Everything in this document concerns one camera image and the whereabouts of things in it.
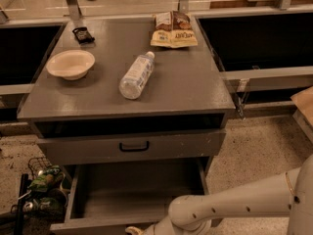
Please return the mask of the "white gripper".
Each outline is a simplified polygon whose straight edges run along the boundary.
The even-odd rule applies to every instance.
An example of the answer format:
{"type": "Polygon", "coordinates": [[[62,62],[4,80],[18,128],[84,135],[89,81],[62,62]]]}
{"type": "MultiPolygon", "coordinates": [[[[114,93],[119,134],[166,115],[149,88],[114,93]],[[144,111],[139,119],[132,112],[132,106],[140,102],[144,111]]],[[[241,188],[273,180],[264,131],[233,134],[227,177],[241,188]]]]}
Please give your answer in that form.
{"type": "Polygon", "coordinates": [[[140,228],[129,226],[125,229],[125,232],[129,235],[161,235],[161,230],[157,224],[149,226],[144,231],[140,228]]]}

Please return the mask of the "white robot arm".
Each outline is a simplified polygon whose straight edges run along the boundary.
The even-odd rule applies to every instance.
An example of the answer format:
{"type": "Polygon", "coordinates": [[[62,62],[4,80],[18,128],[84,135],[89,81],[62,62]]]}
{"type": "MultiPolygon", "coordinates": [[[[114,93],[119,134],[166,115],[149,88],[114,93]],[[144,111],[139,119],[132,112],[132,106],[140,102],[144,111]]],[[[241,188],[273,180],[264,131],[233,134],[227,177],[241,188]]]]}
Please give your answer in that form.
{"type": "Polygon", "coordinates": [[[287,235],[313,235],[313,156],[301,167],[211,195],[174,199],[168,215],[130,235],[205,235],[213,219],[286,216],[287,235]]]}

